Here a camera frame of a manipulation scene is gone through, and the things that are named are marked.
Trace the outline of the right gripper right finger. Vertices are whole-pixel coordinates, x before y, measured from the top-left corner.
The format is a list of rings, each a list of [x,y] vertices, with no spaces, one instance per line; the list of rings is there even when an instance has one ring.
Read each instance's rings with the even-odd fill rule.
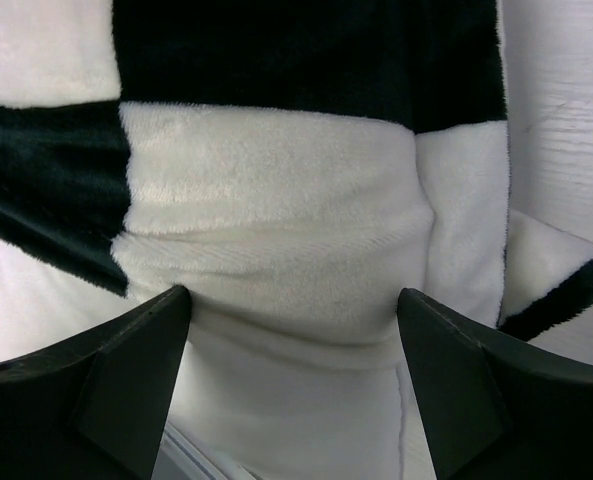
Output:
[[[439,479],[593,479],[593,365],[414,289],[398,326]]]

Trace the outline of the black white checkered pillowcase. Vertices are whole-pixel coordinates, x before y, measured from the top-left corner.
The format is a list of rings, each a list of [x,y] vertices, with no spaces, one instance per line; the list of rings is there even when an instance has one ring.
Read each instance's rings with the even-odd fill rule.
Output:
[[[501,123],[122,102],[111,12],[0,1],[0,361],[180,285],[195,345],[359,371],[402,359],[404,288],[491,323],[566,287],[535,343],[593,364],[593,245],[501,233]]]

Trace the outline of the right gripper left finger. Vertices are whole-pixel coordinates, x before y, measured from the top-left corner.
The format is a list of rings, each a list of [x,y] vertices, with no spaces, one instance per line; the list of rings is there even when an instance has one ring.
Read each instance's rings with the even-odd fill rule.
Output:
[[[0,479],[149,479],[191,319],[176,286],[0,362]]]

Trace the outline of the white pillow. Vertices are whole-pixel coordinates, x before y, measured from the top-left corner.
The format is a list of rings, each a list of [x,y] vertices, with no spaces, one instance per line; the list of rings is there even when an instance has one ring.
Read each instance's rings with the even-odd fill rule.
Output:
[[[236,478],[433,479],[399,341],[383,366],[351,353],[254,349],[190,329],[169,412],[176,438]]]

